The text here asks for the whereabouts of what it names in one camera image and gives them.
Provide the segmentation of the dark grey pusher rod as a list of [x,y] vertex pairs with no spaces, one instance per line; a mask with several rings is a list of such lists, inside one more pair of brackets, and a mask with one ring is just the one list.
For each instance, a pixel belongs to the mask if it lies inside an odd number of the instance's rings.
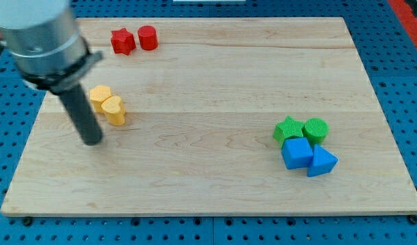
[[103,138],[102,129],[91,109],[83,87],[77,84],[68,91],[62,92],[59,99],[83,143],[87,146],[100,143]]

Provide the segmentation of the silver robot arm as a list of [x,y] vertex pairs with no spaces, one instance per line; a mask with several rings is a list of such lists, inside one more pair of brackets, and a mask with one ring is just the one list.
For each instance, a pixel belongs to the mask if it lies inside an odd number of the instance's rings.
[[103,138],[80,79],[102,59],[81,35],[69,1],[0,0],[2,45],[25,83],[59,97],[81,140]]

